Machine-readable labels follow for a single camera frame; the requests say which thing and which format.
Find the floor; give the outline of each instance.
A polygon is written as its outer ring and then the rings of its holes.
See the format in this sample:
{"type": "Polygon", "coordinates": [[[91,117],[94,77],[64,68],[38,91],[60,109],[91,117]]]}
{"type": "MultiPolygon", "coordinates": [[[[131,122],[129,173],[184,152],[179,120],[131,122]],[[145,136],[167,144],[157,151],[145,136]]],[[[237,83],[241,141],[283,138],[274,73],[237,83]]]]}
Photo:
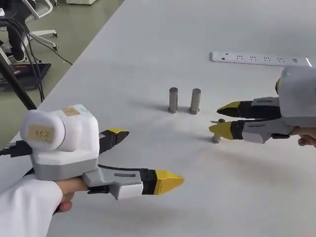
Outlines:
{"type": "MultiPolygon", "coordinates": [[[[31,31],[55,29],[59,37],[52,40],[60,48],[58,53],[68,61],[75,62],[122,2],[123,0],[98,0],[89,6],[69,5],[65,0],[59,0],[58,8],[28,26],[31,31]]],[[[7,38],[5,32],[0,33],[0,39],[7,38]]],[[[42,84],[47,96],[71,65],[36,42],[32,42],[32,48],[38,59],[52,64],[42,84]]],[[[38,106],[39,92],[33,90],[28,91],[28,94],[38,106]]],[[[13,92],[0,90],[0,110],[0,148],[3,148],[19,131],[26,109],[13,92]]]]}

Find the finger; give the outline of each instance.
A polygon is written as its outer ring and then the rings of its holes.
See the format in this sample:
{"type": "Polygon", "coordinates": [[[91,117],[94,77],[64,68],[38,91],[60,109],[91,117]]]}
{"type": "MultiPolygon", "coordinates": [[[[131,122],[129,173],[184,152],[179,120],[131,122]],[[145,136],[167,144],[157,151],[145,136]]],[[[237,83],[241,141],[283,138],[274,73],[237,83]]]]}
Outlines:
{"type": "Polygon", "coordinates": [[[306,145],[316,145],[316,139],[309,136],[309,135],[300,135],[300,139],[297,141],[300,146],[306,146],[306,145]]]}
{"type": "Polygon", "coordinates": [[[62,181],[56,181],[56,184],[60,187],[63,194],[88,190],[87,185],[79,177],[66,179],[66,180],[62,180],[62,181]]]}
{"type": "Polygon", "coordinates": [[[73,203],[71,201],[68,201],[68,202],[62,202],[60,205],[59,205],[59,210],[58,212],[66,212],[66,211],[69,211],[73,206],[73,203]]]}
{"type": "Polygon", "coordinates": [[[301,147],[306,146],[306,145],[309,145],[309,143],[308,143],[304,138],[298,139],[297,143],[298,143],[298,145],[301,146],[301,147]]]}
{"type": "Polygon", "coordinates": [[[316,134],[316,127],[296,127],[290,135],[309,135],[316,134]]]}
{"type": "Polygon", "coordinates": [[[69,193],[63,196],[62,202],[71,201],[74,197],[75,193],[69,193]]]}

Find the white device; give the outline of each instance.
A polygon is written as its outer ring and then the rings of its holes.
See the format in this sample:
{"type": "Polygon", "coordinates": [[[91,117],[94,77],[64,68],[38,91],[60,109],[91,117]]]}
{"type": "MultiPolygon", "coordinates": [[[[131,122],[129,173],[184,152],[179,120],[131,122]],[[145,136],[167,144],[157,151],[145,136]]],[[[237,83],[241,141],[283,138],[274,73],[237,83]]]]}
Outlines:
{"type": "Polygon", "coordinates": [[[316,68],[284,68],[278,81],[278,95],[286,124],[316,127],[316,68]]]}
{"type": "Polygon", "coordinates": [[[20,135],[33,148],[38,179],[63,180],[97,169],[98,121],[83,105],[49,113],[27,111],[20,135]]]}

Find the power strip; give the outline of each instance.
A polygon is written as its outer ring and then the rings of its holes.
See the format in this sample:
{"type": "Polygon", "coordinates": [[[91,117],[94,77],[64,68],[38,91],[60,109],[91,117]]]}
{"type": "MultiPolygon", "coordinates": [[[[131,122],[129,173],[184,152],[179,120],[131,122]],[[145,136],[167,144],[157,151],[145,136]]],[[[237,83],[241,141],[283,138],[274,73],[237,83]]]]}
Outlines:
{"type": "Polygon", "coordinates": [[[223,63],[244,63],[269,66],[311,67],[308,58],[288,57],[272,54],[211,52],[210,60],[223,63]]]}

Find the black cable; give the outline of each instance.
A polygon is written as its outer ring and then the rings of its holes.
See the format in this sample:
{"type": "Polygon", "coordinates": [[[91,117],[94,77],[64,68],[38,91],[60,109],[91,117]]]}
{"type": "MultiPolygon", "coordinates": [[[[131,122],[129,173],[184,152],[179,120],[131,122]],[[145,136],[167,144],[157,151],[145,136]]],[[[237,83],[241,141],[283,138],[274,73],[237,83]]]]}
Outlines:
{"type": "MultiPolygon", "coordinates": [[[[37,68],[37,70],[38,70],[38,76],[37,76],[37,80],[38,80],[38,84],[39,84],[39,90],[40,90],[40,94],[41,94],[41,102],[43,102],[44,101],[44,99],[45,99],[45,96],[44,96],[44,91],[43,91],[43,86],[42,86],[42,83],[41,83],[41,80],[40,80],[40,68],[39,68],[39,65],[38,65],[38,62],[37,62],[37,60],[36,60],[36,57],[35,57],[35,55],[34,55],[34,52],[33,52],[33,49],[32,49],[32,46],[31,46],[31,40],[30,40],[30,35],[29,35],[29,29],[26,27],[24,27],[21,23],[19,23],[18,21],[15,21],[15,20],[13,20],[13,23],[15,23],[18,27],[20,27],[22,30],[23,30],[23,32],[24,32],[24,34],[25,34],[25,36],[26,36],[26,38],[27,38],[27,40],[28,40],[28,42],[29,42],[29,47],[30,47],[30,53],[31,53],[31,55],[32,55],[32,57],[33,57],[33,59],[34,59],[34,61],[35,61],[35,65],[36,65],[36,68],[37,68]]],[[[22,41],[22,43],[23,43],[23,46],[24,46],[24,49],[25,49],[25,52],[26,52],[26,54],[28,55],[28,52],[27,52],[27,48],[25,47],[25,44],[24,44],[24,42],[23,42],[23,38],[22,38],[22,36],[21,35],[19,35],[20,36],[20,39],[21,39],[21,41],[22,41]]],[[[31,65],[33,65],[33,63],[32,63],[32,59],[29,57],[29,55],[28,55],[28,58],[29,58],[29,60],[30,60],[30,63],[31,63],[31,65]]]]}
{"type": "MultiPolygon", "coordinates": [[[[25,35],[27,35],[27,32],[26,32],[25,28],[24,28],[22,25],[17,24],[14,19],[7,19],[7,20],[8,20],[8,23],[11,25],[11,27],[16,31],[17,35],[20,37],[21,43],[22,43],[22,45],[23,45],[23,47],[24,47],[24,49],[25,49],[25,53],[26,53],[27,57],[31,60],[32,58],[30,57],[30,55],[29,55],[29,53],[28,53],[28,51],[27,51],[27,48],[26,48],[26,45],[24,44],[22,35],[20,35],[20,33],[18,32],[18,30],[14,27],[14,24],[15,24],[16,26],[20,27],[20,28],[24,31],[25,35]]],[[[38,75],[37,75],[37,73],[36,73],[36,71],[35,71],[35,68],[34,68],[34,65],[33,65],[33,64],[30,64],[30,65],[31,65],[31,69],[32,69],[32,71],[33,71],[33,74],[34,74],[34,76],[35,76],[35,78],[36,78],[37,86],[38,86],[38,89],[39,89],[40,100],[41,100],[41,102],[43,102],[44,99],[45,99],[45,97],[44,97],[44,93],[43,93],[42,84],[41,84],[41,81],[40,81],[40,79],[39,79],[39,76],[40,76],[40,69],[39,69],[39,66],[38,66],[38,64],[37,64],[37,62],[36,62],[36,68],[37,68],[37,71],[38,71],[38,75]]]]}
{"type": "Polygon", "coordinates": [[[15,92],[17,97],[21,100],[21,102],[24,104],[24,106],[28,110],[36,110],[36,105],[33,103],[33,101],[30,99],[28,94],[25,92],[21,84],[19,83],[18,79],[14,75],[12,69],[9,67],[7,62],[4,60],[4,58],[0,55],[0,72],[3,76],[3,78],[6,80],[6,82],[10,85],[12,90],[15,92]]]}
{"type": "Polygon", "coordinates": [[[69,63],[70,65],[73,65],[71,62],[69,62],[67,59],[63,58],[60,54],[58,54],[54,49],[50,48],[49,46],[47,46],[46,44],[40,42],[39,40],[32,38],[32,40],[35,40],[36,42],[40,43],[41,45],[45,46],[46,48],[49,48],[51,51],[53,51],[58,57],[60,57],[62,60],[64,60],[65,62],[69,63]]]}

